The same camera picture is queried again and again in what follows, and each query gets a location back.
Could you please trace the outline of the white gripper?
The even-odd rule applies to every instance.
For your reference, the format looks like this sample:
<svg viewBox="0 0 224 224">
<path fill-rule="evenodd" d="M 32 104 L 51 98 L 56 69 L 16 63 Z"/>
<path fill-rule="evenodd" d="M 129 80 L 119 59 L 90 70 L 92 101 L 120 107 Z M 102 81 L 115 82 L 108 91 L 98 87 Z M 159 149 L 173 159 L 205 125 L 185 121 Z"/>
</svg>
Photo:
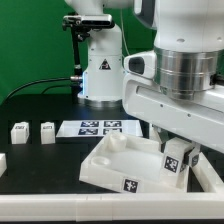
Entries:
<svg viewBox="0 0 224 224">
<path fill-rule="evenodd" d="M 187 154 L 191 168 L 198 163 L 200 144 L 224 153 L 223 86 L 197 92 L 192 101 L 175 100 L 162 94 L 152 80 L 127 74 L 123 107 L 127 114 L 153 124 L 149 128 L 151 140 L 163 144 L 169 140 L 169 131 L 196 142 Z"/>
</svg>

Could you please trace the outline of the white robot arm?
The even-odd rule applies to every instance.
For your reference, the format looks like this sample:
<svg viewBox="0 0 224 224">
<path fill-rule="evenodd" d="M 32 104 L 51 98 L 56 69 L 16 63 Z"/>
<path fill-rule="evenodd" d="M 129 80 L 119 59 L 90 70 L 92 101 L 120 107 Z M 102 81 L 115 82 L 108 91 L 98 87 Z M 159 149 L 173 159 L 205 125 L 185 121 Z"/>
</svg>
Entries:
<svg viewBox="0 0 224 224">
<path fill-rule="evenodd" d="M 224 0 L 65 0 L 81 22 L 130 4 L 146 45 L 124 59 L 123 106 L 224 154 Z"/>
</svg>

